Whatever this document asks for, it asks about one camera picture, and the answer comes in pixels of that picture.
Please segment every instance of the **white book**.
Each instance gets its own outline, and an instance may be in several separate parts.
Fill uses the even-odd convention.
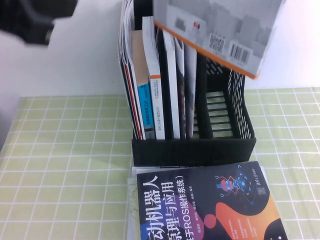
[[[175,139],[180,139],[175,40],[174,40],[174,37],[166,31],[163,31],[163,40],[164,40],[164,47],[166,51],[168,80],[169,80],[169,88],[170,88],[173,137]]]
[[[152,16],[142,18],[142,39],[149,73],[155,137],[165,139],[164,107],[162,102],[161,74],[156,47],[155,25]]]
[[[187,44],[184,45],[184,71],[185,131],[186,138],[191,139],[194,134],[197,51]]]

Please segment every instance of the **book cover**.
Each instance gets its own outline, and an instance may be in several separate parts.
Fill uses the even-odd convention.
[[[259,75],[285,0],[153,0],[155,24],[206,57]]]
[[[257,161],[137,175],[141,240],[287,240]]]
[[[164,140],[166,137],[161,72],[156,47],[155,25],[152,16],[142,18],[142,39],[151,90],[155,137],[157,140]]]
[[[173,138],[180,139],[178,82],[176,66],[175,39],[168,32],[163,31],[164,52],[166,54],[166,70],[170,92],[171,122]]]
[[[145,139],[155,139],[154,116],[142,30],[132,32],[132,56],[138,95],[137,101],[139,101],[143,122],[142,130]]]

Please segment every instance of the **dark blue book cover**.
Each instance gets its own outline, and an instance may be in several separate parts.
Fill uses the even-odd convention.
[[[137,175],[141,240],[287,240],[256,161]]]

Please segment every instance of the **book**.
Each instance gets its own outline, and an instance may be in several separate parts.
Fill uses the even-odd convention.
[[[136,139],[143,140],[141,108],[138,104],[138,90],[136,87],[136,76],[132,61],[132,30],[134,29],[134,9],[133,1],[125,0],[122,3],[120,34],[118,42],[118,60],[123,77],[126,98],[131,112],[134,136]]]
[[[197,52],[257,78],[286,0],[153,0],[155,24]]]
[[[185,132],[186,138],[191,139],[194,134],[197,51],[184,45],[184,71],[185,71]]]
[[[132,33],[132,55],[145,139],[155,139],[154,116],[142,30]]]
[[[287,240],[257,161],[137,174],[140,239]]]
[[[173,129],[173,138],[180,139],[179,124],[179,102],[178,102],[178,82],[176,66],[176,46],[172,35],[162,31],[166,55],[167,77],[169,82],[171,121]]]
[[[180,138],[186,139],[186,98],[185,98],[185,48],[184,43],[174,38]]]
[[[165,139],[165,123],[161,73],[156,47],[155,25],[152,16],[142,18],[142,39],[151,89],[155,137],[157,140],[163,140]]]

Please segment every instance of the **cutting mat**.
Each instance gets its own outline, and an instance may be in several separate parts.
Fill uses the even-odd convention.
[[[320,88],[247,90],[292,239],[320,239]],[[1,240],[124,240],[132,123],[123,95],[21,98],[0,165]]]

